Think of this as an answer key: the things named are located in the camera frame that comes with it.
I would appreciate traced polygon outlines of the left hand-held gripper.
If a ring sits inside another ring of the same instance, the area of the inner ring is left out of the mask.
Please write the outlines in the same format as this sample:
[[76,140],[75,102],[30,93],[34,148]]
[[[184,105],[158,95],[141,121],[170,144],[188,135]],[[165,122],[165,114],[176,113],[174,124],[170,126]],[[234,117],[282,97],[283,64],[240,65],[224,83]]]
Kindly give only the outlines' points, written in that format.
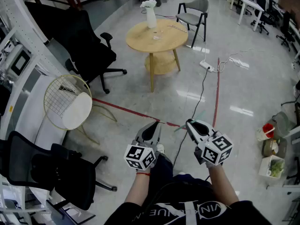
[[152,122],[142,127],[135,140],[126,148],[124,160],[131,168],[146,171],[152,168],[156,162],[155,152],[160,141],[161,124]]

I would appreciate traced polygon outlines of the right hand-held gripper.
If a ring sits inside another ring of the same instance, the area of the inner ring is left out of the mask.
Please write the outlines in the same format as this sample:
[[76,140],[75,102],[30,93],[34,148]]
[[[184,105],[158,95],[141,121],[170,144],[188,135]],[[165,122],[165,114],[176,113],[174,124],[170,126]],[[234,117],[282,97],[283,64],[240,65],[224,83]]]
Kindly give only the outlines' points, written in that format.
[[199,164],[219,165],[230,157],[233,142],[226,134],[215,133],[209,123],[188,119],[186,129],[191,140],[197,144],[194,155]]

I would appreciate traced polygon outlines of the person's left forearm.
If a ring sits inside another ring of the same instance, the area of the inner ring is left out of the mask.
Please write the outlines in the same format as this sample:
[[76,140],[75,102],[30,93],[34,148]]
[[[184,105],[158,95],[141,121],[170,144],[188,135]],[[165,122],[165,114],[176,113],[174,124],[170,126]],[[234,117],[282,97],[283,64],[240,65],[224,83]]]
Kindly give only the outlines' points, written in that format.
[[125,199],[126,203],[134,203],[142,206],[149,190],[150,168],[145,171],[138,170],[136,172],[133,185]]

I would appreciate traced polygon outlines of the person's dark trousers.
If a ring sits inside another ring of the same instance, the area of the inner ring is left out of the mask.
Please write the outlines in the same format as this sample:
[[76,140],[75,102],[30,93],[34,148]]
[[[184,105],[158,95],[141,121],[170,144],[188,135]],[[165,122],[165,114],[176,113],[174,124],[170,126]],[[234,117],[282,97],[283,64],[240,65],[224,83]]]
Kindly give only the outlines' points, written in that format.
[[209,182],[193,178],[190,174],[174,176],[171,161],[165,155],[159,154],[154,167],[150,171],[149,192],[156,193],[163,189],[178,188],[179,186],[212,189]]

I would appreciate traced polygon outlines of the white container with red top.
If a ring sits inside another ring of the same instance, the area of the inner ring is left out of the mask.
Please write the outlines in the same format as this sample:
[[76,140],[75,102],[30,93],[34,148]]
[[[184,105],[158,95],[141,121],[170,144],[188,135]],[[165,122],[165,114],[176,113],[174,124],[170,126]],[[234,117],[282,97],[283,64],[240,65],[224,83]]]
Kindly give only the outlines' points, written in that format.
[[256,131],[255,136],[256,136],[257,140],[259,142],[261,142],[261,141],[273,138],[274,131],[275,131],[275,127],[270,123],[266,123],[265,125],[263,125],[261,128],[259,128]]

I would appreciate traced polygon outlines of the white power strip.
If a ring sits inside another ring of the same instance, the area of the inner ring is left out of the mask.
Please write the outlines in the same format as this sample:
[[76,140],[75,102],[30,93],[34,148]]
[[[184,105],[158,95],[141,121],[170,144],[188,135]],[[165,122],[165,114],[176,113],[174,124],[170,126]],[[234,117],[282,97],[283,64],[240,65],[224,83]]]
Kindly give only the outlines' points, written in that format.
[[214,72],[214,67],[209,65],[207,62],[205,62],[204,60],[202,60],[199,64],[201,67],[205,68],[207,71],[209,71],[210,73]]

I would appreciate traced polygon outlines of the white box with greens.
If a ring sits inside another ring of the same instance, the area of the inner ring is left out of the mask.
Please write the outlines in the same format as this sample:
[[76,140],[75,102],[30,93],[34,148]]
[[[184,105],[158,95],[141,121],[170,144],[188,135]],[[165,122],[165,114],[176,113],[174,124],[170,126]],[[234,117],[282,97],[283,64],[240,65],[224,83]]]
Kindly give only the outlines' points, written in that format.
[[258,174],[265,177],[279,179],[284,171],[285,160],[271,155],[262,159]]

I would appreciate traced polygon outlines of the person's black printed shirt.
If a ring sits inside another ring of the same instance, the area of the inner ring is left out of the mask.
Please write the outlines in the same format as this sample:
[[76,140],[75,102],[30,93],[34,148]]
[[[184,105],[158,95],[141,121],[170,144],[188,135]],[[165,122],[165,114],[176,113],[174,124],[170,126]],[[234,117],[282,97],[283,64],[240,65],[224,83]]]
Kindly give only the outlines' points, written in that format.
[[251,201],[227,206],[208,186],[170,183],[139,206],[125,202],[104,225],[271,225]]

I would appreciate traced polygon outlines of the round wooden table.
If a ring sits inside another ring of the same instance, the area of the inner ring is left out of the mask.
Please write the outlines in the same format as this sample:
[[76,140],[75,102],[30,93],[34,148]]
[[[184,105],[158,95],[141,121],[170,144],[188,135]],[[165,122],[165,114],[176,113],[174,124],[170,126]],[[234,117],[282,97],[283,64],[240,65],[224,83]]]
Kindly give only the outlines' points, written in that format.
[[[163,31],[163,37],[153,39],[153,32]],[[126,36],[127,45],[139,52],[147,53],[145,67],[150,72],[151,91],[154,91],[154,75],[165,75],[175,68],[181,71],[176,49],[187,42],[188,31],[180,23],[170,19],[157,19],[157,26],[148,28],[146,22],[132,27]]]

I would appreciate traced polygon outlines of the black mesh office chair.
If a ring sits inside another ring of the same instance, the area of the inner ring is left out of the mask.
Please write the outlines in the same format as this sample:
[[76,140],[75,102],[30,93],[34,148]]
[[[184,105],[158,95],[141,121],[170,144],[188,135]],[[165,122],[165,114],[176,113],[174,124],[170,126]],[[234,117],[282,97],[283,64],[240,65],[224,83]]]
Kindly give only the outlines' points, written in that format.
[[103,160],[108,157],[89,162],[81,153],[55,143],[45,150],[16,131],[7,140],[0,139],[0,175],[11,185],[55,190],[82,210],[90,208],[96,187],[117,191],[116,186],[96,180],[96,167]]

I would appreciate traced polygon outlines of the black padded office chair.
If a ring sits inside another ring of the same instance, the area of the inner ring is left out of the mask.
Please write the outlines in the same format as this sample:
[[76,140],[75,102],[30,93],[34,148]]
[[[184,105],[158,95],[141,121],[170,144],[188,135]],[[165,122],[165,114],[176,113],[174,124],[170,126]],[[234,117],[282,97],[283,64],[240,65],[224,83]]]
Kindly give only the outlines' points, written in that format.
[[99,76],[103,91],[109,94],[109,89],[105,87],[104,74],[112,72],[127,74],[125,69],[109,68],[117,59],[110,44],[112,35],[104,32],[97,37],[85,10],[65,10],[60,19],[61,25],[53,26],[52,37],[70,55],[65,62],[66,69],[80,75],[87,86]]

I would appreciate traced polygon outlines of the grey chair with black legs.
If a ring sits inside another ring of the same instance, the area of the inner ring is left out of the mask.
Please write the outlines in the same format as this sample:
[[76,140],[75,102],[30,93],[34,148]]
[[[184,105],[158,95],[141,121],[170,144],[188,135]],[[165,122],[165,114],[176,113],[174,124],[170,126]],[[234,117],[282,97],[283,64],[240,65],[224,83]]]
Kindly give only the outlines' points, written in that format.
[[[200,15],[197,16],[195,14],[188,13],[187,8],[199,11]],[[204,42],[206,41],[208,11],[209,11],[209,0],[193,0],[192,2],[187,2],[187,3],[183,2],[179,4],[178,13],[176,15],[176,22],[178,21],[185,22],[187,24],[188,30],[190,30],[190,25],[196,27],[195,36],[191,44],[191,48],[194,47],[200,25],[204,26],[203,41]]]

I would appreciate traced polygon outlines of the white ribbed vase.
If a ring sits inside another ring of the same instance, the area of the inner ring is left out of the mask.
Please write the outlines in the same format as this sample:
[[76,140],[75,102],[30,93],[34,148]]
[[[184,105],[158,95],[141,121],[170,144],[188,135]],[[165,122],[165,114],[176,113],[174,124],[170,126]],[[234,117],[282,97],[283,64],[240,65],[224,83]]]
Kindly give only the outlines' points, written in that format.
[[157,26],[157,19],[153,7],[146,7],[146,19],[148,28],[153,29]]

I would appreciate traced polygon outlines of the white desk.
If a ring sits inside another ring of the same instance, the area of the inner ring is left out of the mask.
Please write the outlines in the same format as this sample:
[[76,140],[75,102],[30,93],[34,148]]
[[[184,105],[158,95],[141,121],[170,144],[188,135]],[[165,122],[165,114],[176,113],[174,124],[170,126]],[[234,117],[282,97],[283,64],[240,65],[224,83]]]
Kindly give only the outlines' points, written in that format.
[[[246,7],[250,6],[253,9],[258,9],[260,11],[263,11],[263,9],[257,3],[255,3],[253,0],[240,0],[240,1],[242,2],[242,8],[241,8],[241,12],[240,12],[239,20],[238,20],[238,25],[241,24]],[[231,10],[233,9],[233,4],[234,4],[234,0],[231,0],[231,5],[230,5]],[[253,31],[256,31],[257,25],[258,25],[258,22],[256,22],[255,26],[253,27]]]

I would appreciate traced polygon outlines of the white appliance with black panel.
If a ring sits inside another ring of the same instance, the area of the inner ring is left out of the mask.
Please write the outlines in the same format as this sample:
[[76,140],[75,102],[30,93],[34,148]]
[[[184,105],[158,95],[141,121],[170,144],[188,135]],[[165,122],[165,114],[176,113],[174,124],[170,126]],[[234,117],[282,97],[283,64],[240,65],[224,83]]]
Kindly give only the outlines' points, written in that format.
[[18,44],[13,48],[5,60],[5,74],[13,81],[17,81],[30,59],[31,55],[26,48],[23,45]]

